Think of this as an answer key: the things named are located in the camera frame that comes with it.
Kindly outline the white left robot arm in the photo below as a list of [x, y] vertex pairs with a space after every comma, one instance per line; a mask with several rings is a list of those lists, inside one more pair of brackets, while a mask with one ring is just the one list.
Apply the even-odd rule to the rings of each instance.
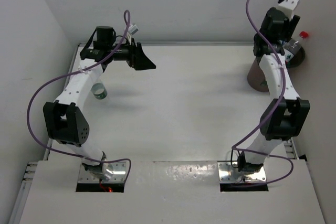
[[89, 140], [90, 127], [83, 105], [94, 85], [102, 89], [100, 76], [112, 61], [125, 61], [136, 71], [156, 68], [141, 43], [130, 39], [117, 46], [116, 38], [113, 27], [98, 26], [80, 52], [79, 73], [69, 79], [54, 102], [46, 102], [43, 107], [48, 136], [80, 155], [84, 169], [100, 180], [112, 177], [112, 166], [105, 163], [105, 153]]

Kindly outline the blue label clear bottle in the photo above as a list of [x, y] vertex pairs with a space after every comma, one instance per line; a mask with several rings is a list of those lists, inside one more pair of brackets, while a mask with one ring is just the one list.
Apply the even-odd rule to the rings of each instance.
[[287, 41], [280, 40], [279, 42], [282, 45], [283, 49], [287, 49], [288, 48], [288, 42]]

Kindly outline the green label clear bottle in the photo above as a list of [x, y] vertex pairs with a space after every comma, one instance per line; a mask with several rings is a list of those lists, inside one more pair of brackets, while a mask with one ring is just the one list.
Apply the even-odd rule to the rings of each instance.
[[100, 78], [92, 85], [90, 91], [97, 100], [103, 100], [108, 96], [108, 92]]

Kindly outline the red cap labelled bottle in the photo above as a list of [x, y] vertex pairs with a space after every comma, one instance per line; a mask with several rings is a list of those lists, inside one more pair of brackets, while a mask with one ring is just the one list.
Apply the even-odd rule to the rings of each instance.
[[285, 62], [286, 65], [290, 65], [294, 57], [302, 49], [304, 41], [309, 37], [306, 31], [300, 32], [295, 38], [291, 38], [287, 43], [283, 45], [285, 50]]

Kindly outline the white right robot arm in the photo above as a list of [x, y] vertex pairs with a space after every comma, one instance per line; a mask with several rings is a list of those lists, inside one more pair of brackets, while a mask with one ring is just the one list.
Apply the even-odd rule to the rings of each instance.
[[288, 38], [298, 21], [298, 16], [291, 19], [272, 7], [254, 36], [254, 55], [265, 76], [271, 102], [260, 118], [257, 137], [247, 149], [240, 151], [237, 159], [240, 173], [260, 171], [266, 157], [282, 142], [297, 136], [307, 118], [310, 103], [301, 99], [294, 89], [286, 68], [285, 50], [280, 43]]

